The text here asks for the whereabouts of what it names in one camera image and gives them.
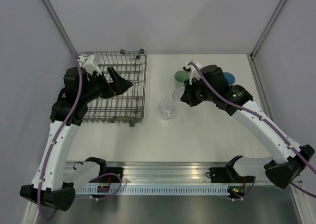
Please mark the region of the clear glass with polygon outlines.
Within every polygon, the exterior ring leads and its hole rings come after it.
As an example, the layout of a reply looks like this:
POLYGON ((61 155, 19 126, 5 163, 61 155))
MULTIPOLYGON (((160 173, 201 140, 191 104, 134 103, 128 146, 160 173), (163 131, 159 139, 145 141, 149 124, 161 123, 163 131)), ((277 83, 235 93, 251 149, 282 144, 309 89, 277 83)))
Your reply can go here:
POLYGON ((171 120, 176 114, 176 108, 171 100, 163 100, 158 105, 160 117, 165 120, 171 120))
POLYGON ((176 88, 171 94, 172 100, 175 101, 175 102, 180 101, 180 99, 181 99, 181 97, 182 97, 182 95, 184 93, 184 90, 185 90, 184 87, 176 88))

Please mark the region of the green plastic cup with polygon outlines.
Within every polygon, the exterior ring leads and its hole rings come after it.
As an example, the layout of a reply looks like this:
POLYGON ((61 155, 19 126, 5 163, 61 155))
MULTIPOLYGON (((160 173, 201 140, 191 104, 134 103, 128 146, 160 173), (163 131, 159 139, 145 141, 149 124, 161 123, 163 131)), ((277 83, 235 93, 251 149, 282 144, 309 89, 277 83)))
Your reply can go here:
POLYGON ((177 71, 174 74, 174 85, 175 88, 181 88, 184 86, 184 83, 186 80, 188 80, 190 78, 189 74, 183 70, 177 71))

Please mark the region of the blue plastic cup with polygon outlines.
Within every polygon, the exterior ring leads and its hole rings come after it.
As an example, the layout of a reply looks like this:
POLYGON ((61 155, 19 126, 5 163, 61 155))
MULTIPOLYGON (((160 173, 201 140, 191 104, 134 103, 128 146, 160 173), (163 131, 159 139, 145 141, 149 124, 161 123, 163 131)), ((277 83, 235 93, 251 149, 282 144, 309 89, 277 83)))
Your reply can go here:
POLYGON ((235 76, 232 73, 224 72, 224 77, 229 85, 233 85, 236 81, 235 76))

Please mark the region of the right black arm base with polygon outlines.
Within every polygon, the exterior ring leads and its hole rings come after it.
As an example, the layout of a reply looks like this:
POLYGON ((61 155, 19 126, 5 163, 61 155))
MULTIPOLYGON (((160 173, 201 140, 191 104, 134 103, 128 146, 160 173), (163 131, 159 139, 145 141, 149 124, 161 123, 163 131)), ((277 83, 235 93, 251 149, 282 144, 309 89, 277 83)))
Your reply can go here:
POLYGON ((234 170, 225 167, 211 167, 205 175, 211 179, 212 183, 253 183, 254 177, 238 175, 234 170))

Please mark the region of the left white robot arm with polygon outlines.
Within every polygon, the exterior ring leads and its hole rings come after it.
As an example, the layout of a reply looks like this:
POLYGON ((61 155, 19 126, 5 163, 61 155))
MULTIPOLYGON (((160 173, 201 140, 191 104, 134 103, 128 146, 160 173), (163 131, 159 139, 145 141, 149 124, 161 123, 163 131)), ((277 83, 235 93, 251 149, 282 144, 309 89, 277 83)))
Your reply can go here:
POLYGON ((113 67, 107 71, 108 82, 103 73, 88 73, 83 67, 70 68, 64 75, 64 87, 50 114, 49 137, 36 175, 30 184, 20 189, 20 196, 54 210, 67 211, 75 193, 88 182, 107 179, 104 159, 89 157, 67 177, 64 167, 73 139, 88 112, 88 104, 97 98, 122 95, 132 87, 132 82, 121 77, 113 67))

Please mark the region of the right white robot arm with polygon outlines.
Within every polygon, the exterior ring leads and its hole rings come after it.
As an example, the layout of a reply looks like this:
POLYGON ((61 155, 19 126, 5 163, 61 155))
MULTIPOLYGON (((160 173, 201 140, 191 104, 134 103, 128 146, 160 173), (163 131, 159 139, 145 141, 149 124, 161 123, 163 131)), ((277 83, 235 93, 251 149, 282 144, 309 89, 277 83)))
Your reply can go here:
POLYGON ((310 164, 315 150, 309 144, 300 145, 291 139, 262 111, 253 96, 240 85, 230 85, 217 65, 201 66, 189 61, 183 67, 189 75, 184 82, 181 102, 190 107, 212 102, 229 116, 242 123, 267 149, 266 158, 234 157, 226 164, 225 175, 231 182, 242 177, 267 178, 285 189, 293 184, 310 164))

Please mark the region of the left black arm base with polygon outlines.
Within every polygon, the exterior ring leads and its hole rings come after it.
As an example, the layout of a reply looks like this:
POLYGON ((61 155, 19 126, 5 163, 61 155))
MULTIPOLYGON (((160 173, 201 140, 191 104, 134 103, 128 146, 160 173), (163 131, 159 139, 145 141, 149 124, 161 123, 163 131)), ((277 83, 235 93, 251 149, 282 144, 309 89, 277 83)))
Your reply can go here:
MULTIPOLYGON (((106 173, 113 173, 113 174, 116 174, 118 177, 123 178, 123 167, 109 167, 107 168, 106 173)), ((120 181, 117 176, 107 175, 107 176, 101 177, 99 179, 99 182, 109 183, 109 184, 112 184, 112 183, 119 184, 120 181)))

